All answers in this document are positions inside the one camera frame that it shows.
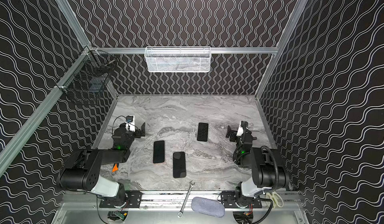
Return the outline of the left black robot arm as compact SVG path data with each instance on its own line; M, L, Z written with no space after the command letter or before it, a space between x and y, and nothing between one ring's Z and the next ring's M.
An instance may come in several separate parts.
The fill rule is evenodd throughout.
M113 135L110 149L91 149L72 153L63 164L58 178L58 186L74 192L88 192L102 199L107 206L123 208L130 203L122 183L108 180L100 175L101 166L125 163L130 147L135 139L146 135L146 124L131 131L131 123L121 124Z

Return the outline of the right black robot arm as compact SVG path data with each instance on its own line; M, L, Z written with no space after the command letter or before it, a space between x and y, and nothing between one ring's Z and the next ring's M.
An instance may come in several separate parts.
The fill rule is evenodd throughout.
M233 162L239 168L251 170L251 177L235 188L235 203L242 208L260 202L256 197L270 194L279 189L290 189L289 174L277 149L267 146L254 147L257 137L242 122L237 130L227 127L226 138L236 144Z

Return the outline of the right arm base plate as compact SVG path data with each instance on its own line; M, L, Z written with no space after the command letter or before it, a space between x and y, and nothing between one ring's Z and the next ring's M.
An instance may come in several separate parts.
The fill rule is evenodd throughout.
M247 209L250 205L254 209L262 208L262 203L256 198L244 197L235 191L222 191L218 196L218 201L226 209Z

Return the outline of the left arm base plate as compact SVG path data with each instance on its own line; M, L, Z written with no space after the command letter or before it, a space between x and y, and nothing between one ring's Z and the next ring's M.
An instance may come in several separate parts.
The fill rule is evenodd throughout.
M126 191L125 194L118 193L113 198L102 198L99 208L139 208L142 201L143 193L140 191Z

